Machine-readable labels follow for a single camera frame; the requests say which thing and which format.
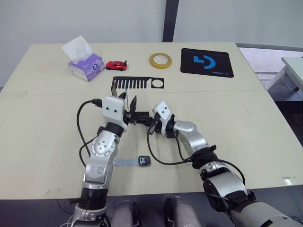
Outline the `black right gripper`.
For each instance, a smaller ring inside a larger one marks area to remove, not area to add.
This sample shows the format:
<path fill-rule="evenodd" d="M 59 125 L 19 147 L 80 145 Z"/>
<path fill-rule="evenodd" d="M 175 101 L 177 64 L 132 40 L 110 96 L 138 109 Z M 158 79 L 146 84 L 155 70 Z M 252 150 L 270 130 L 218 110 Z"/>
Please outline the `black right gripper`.
<path fill-rule="evenodd" d="M 148 135 L 154 133 L 161 134 L 162 122 L 161 117 L 158 113 L 155 114 L 154 118 L 149 118 L 149 112 L 135 112 L 134 113 L 137 124 L 150 125 L 148 129 Z"/>

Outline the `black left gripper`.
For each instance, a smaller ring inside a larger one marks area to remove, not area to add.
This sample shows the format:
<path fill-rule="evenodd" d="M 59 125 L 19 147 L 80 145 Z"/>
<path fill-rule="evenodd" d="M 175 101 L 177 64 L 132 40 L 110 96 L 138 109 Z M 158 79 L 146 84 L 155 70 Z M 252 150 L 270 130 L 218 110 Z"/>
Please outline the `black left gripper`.
<path fill-rule="evenodd" d="M 119 95 L 119 98 L 125 100 L 126 99 L 126 92 L 123 92 Z M 129 106 L 129 112 L 124 110 L 123 114 L 123 122 L 128 125 L 128 124 L 134 124 L 134 119 L 132 118 L 133 113 L 136 111 L 137 107 L 137 96 L 134 96 L 132 99 L 130 106 Z"/>

